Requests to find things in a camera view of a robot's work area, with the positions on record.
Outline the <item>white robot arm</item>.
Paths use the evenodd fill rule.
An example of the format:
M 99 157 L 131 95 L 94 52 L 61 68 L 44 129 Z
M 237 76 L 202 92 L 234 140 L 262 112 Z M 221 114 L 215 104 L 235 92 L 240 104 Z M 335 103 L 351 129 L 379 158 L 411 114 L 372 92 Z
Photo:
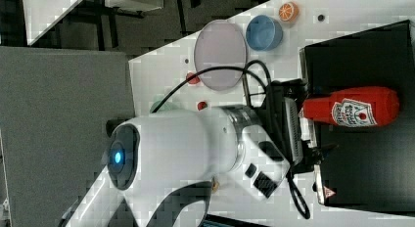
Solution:
M 254 199 L 324 155 L 306 157 L 288 83 L 274 81 L 258 108 L 232 105 L 131 118 L 112 133 L 104 167 L 60 227 L 108 227 L 121 204 L 138 227 L 202 227 L 214 179 L 227 174 Z

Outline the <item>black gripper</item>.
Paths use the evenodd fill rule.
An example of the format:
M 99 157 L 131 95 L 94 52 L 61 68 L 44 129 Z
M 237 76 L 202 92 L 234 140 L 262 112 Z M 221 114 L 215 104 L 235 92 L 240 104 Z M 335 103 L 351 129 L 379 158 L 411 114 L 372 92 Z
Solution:
M 306 95 L 307 84 L 300 79 L 272 81 L 265 88 L 263 105 L 270 136 L 288 160 L 293 174 L 313 172 L 337 148 L 337 145 L 311 147 L 300 138 L 298 105 Z

